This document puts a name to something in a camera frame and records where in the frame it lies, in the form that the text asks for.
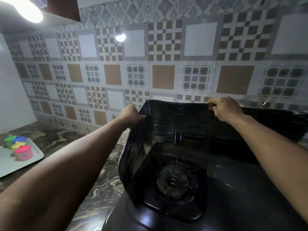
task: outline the green lid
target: green lid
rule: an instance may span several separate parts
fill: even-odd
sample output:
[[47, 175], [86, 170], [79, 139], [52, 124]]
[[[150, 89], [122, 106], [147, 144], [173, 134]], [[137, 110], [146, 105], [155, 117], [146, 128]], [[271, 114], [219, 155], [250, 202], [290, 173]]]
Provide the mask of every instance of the green lid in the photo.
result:
[[4, 141], [12, 141], [17, 137], [17, 135], [9, 135]]

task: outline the ceiling light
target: ceiling light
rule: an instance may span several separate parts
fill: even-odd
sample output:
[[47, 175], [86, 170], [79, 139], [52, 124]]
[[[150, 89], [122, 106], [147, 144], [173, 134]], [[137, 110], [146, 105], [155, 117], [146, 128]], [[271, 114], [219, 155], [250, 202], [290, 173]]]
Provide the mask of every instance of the ceiling light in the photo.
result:
[[18, 13], [32, 23], [39, 23], [43, 20], [41, 11], [29, 0], [1, 0], [13, 5]]
[[115, 39], [119, 42], [123, 42], [126, 39], [126, 35], [125, 34], [121, 34], [115, 37]]

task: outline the forearm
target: forearm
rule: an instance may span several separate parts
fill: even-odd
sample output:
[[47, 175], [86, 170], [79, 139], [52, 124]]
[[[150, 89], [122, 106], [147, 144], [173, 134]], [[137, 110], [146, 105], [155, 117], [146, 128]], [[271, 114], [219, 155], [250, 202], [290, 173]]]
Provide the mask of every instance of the forearm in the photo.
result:
[[0, 229], [8, 224], [23, 230], [64, 230], [126, 128], [125, 121], [116, 119], [63, 147], [16, 180], [0, 194]]
[[291, 205], [308, 222], [308, 153], [251, 116], [230, 124], [248, 144], [262, 168]]

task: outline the marble countertop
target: marble countertop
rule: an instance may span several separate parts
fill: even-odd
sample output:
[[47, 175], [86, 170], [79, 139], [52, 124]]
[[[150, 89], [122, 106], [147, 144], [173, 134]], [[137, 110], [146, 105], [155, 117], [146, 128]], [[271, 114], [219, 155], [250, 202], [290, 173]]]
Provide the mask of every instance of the marble countertop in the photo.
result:
[[[44, 158], [84, 136], [76, 131], [52, 128], [51, 126], [35, 122], [8, 133], [1, 134], [0, 146], [4, 145], [4, 139], [9, 134], [26, 136], [32, 139], [44, 153]], [[124, 138], [121, 137], [120, 143], [125, 142], [125, 139], [126, 136]], [[92, 190], [80, 205], [67, 231], [96, 231], [102, 228], [105, 219], [117, 203], [124, 189], [119, 179], [117, 168], [123, 147], [122, 144], [116, 144]], [[37, 163], [33, 163], [0, 178], [0, 192], [36, 164]]]

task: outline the blue lid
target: blue lid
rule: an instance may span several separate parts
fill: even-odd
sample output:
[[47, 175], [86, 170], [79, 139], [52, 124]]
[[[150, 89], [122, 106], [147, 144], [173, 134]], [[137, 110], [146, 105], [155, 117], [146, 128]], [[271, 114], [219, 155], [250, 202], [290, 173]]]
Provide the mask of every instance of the blue lid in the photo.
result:
[[16, 143], [16, 142], [25, 142], [26, 140], [27, 140], [26, 137], [17, 136], [15, 139], [12, 140], [12, 143]]

